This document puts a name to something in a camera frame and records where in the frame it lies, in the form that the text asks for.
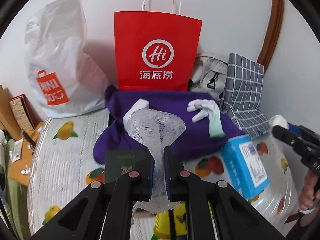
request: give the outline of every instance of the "white sponge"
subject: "white sponge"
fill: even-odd
[[[127,131],[127,123],[128,123],[130,115],[132,115],[132,113],[134,111],[139,110],[139,109],[144,109],[144,108],[146,108],[146,109],[149,108],[149,101],[140,98],[137,102],[135,102],[135,104],[124,115],[124,117],[123,117],[123,126],[124,126],[124,130],[125,131]]]

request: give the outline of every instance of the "white wall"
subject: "white wall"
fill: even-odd
[[[25,93],[44,119],[29,86],[24,63],[24,23],[54,0],[30,0],[0,39],[0,84],[13,96]],[[113,15],[140,10],[143,0],[82,0],[88,26],[85,51],[116,83]],[[151,9],[171,12],[170,0],[151,0]],[[198,51],[213,51],[226,58],[237,52],[256,60],[268,25],[271,0],[181,0],[181,14],[203,20]]]
[[[320,44],[311,28],[285,0],[279,41],[263,81],[261,110],[267,117],[283,115],[320,134]],[[290,147],[285,148],[298,192],[307,169]]]

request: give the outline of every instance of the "hi logo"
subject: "hi logo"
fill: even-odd
[[[173,47],[165,40],[150,41],[142,51],[144,63],[151,68],[166,67],[171,63],[173,56]]]

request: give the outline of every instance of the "blue box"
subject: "blue box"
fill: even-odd
[[[221,151],[233,188],[246,199],[261,193],[269,180],[249,135],[242,135],[228,140]]]

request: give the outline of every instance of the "orange shopping bag logo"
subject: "orange shopping bag logo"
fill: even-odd
[[[61,105],[69,101],[55,72],[46,74],[44,70],[41,70],[38,72],[37,81],[49,106]]]

